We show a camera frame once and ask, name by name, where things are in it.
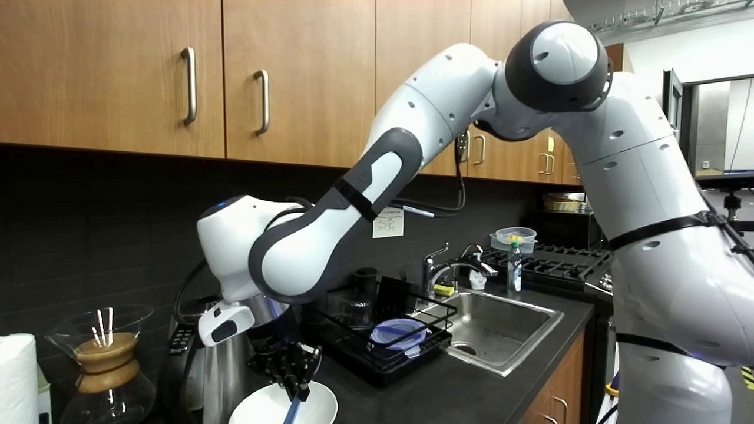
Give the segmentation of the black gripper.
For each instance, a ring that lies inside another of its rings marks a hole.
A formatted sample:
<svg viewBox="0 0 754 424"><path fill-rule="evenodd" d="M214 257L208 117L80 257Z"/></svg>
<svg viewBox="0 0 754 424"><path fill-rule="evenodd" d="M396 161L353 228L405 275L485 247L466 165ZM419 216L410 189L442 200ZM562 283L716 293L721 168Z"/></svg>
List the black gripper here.
<svg viewBox="0 0 754 424"><path fill-rule="evenodd" d="M287 383L296 401L306 401L311 380L320 368L320 349L303 342L303 330L296 313L255 327L253 342L253 369L261 372L273 383Z"/></svg>

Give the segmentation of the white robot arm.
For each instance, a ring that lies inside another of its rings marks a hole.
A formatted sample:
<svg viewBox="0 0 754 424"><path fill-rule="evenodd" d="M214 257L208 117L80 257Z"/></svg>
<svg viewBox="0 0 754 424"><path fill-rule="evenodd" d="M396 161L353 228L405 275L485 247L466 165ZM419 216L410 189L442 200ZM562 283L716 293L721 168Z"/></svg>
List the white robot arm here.
<svg viewBox="0 0 754 424"><path fill-rule="evenodd" d="M378 114L365 151L311 208L238 195L199 218L221 302L199 321L214 347L258 324L248 302L326 289L334 251L446 148L475 131L569 147L614 250L618 424L734 424L731 368L754 363L754 264L700 193L657 101L576 21L530 29L495 62L457 42Z"/></svg>

